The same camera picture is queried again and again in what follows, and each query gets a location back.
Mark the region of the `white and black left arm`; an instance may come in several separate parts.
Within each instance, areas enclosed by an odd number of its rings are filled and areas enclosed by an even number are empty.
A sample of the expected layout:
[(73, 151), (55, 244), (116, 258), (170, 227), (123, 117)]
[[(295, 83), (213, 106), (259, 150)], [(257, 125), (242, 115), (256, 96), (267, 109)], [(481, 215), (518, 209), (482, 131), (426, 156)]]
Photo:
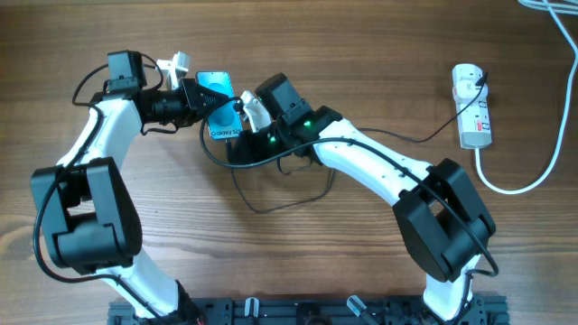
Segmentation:
[(182, 285), (145, 252), (139, 215), (120, 168), (146, 124), (177, 129), (206, 121), (237, 98), (178, 79), (174, 62), (139, 51), (113, 51), (101, 91), (84, 103), (89, 120), (54, 166), (36, 170), (33, 253), (41, 270), (61, 283), (102, 281), (149, 324), (204, 321)]

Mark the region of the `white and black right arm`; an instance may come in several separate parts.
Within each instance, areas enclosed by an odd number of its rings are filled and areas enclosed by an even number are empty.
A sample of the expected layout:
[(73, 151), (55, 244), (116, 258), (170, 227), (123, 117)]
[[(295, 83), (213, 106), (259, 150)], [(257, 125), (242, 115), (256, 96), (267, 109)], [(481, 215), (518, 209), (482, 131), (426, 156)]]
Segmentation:
[(392, 208), (408, 254), (426, 274), (425, 306), (438, 320), (462, 319), (496, 224), (458, 163), (431, 165), (385, 147), (337, 111), (311, 108), (283, 73), (240, 100), (250, 127), (228, 154), (234, 167), (294, 154), (349, 175)]

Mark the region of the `Galaxy S25 smartphone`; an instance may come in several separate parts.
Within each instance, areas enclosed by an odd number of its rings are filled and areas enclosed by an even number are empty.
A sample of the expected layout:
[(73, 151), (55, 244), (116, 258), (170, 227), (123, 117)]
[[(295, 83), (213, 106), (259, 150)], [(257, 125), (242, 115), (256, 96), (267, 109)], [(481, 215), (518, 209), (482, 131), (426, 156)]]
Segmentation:
[[(222, 93), (228, 98), (235, 96), (229, 74), (226, 71), (199, 71), (196, 78), (198, 83), (205, 88)], [(208, 128), (213, 140), (237, 138), (242, 131), (240, 117), (234, 108), (235, 104), (235, 101), (229, 101), (210, 115)]]

